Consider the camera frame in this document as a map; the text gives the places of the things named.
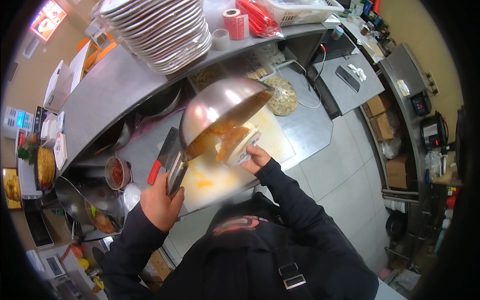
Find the tiled floor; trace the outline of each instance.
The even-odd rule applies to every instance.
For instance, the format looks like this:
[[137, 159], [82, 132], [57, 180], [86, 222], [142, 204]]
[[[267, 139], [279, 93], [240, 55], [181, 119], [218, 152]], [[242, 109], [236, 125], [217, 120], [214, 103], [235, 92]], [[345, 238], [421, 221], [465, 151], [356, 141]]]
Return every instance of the tiled floor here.
[[[286, 171], [332, 216], [367, 266], [376, 274], [387, 264], [384, 246], [388, 212], [374, 156], [373, 140], [357, 109], [333, 120], [328, 147]], [[200, 210], [175, 224], [164, 248], [175, 263], [208, 228], [219, 205]]]

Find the red plastic bag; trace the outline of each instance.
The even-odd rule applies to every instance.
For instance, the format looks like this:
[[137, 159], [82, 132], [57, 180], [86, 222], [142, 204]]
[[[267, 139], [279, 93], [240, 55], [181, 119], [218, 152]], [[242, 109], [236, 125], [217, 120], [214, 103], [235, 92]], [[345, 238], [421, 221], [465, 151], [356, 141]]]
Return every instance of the red plastic bag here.
[[285, 37], [277, 22], [266, 12], [264, 6], [255, 0], [236, 0], [236, 7], [241, 14], [248, 15], [248, 27], [256, 36]]

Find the stack of plates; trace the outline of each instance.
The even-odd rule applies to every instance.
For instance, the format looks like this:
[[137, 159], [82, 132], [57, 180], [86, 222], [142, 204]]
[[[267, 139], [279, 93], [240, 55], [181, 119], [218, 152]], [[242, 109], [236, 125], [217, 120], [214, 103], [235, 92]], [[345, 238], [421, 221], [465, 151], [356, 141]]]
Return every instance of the stack of plates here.
[[110, 31], [159, 74], [176, 72], [212, 45], [202, 0], [106, 0], [99, 12]]

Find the kitchen knife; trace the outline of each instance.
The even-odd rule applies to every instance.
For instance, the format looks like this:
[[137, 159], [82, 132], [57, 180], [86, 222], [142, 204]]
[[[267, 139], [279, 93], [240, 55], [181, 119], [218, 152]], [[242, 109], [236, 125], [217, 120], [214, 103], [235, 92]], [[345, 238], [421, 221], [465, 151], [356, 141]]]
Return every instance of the kitchen knife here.
[[175, 127], [170, 128], [170, 132], [168, 132], [168, 135], [163, 142], [162, 149], [160, 150], [160, 153], [158, 154], [158, 157], [152, 166], [150, 175], [148, 175], [148, 184], [153, 185], [155, 183], [158, 171], [160, 170], [161, 166], [168, 170], [173, 164], [173, 160], [175, 159], [178, 151], [180, 150], [178, 136], [179, 130]]

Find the smartphone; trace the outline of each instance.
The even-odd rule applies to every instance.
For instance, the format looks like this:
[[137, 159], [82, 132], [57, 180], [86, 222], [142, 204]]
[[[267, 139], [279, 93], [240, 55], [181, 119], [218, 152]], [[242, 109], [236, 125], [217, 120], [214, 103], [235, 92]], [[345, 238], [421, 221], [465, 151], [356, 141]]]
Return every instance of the smartphone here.
[[348, 84], [355, 92], [358, 93], [360, 90], [360, 83], [353, 78], [353, 76], [347, 70], [345, 70], [344, 67], [338, 66], [335, 74], [337, 74], [343, 81], [345, 81], [346, 84]]

